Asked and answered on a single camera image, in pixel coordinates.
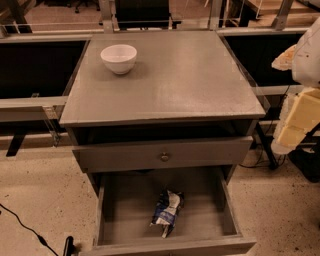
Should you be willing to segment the grey open middle drawer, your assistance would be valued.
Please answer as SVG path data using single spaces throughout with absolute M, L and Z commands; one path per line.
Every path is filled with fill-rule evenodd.
M 218 168 L 106 173 L 93 247 L 80 256 L 236 256 L 242 235 Z

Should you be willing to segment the left metal rail frame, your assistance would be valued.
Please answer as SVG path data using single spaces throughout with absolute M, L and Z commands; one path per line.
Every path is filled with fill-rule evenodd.
M 17 154 L 28 134 L 49 133 L 58 145 L 59 124 L 89 33 L 11 34 L 0 39 L 0 134 Z

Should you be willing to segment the white ceramic bowl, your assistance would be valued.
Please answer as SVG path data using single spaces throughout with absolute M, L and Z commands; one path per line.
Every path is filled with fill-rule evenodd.
M 104 65 L 115 74 L 126 74 L 135 65 L 137 50 L 127 44 L 117 44 L 104 48 L 100 57 Z

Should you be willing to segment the blue chip bag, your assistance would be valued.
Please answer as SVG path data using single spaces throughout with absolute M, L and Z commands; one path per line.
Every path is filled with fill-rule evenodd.
M 184 207 L 184 193 L 163 190 L 152 216 L 150 225 L 162 227 L 162 238 L 167 238 L 175 228 L 180 210 Z

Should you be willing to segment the grey wooden drawer cabinet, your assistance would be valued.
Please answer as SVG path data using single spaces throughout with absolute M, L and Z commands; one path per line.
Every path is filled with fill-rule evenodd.
M 110 71 L 100 57 L 104 48 L 117 44 L 137 50 L 134 67 L 122 75 Z M 90 39 L 60 124 L 74 148 L 252 137 L 264 115 L 249 82 L 216 32 L 143 31 Z M 230 180 L 238 164 L 199 167 L 218 168 L 224 180 Z M 98 188 L 107 172 L 84 173 Z

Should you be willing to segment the brass round drawer knob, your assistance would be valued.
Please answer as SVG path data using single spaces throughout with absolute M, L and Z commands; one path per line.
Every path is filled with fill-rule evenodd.
M 169 160 L 169 156 L 166 153 L 162 153 L 161 155 L 161 161 L 167 162 Z

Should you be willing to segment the grey top drawer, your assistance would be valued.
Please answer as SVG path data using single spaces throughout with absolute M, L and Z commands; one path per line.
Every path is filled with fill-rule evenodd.
M 241 163 L 251 136 L 184 140 L 105 143 L 73 148 L 84 172 L 116 172 L 145 169 L 235 165 Z M 169 156 L 161 161 L 162 153 Z

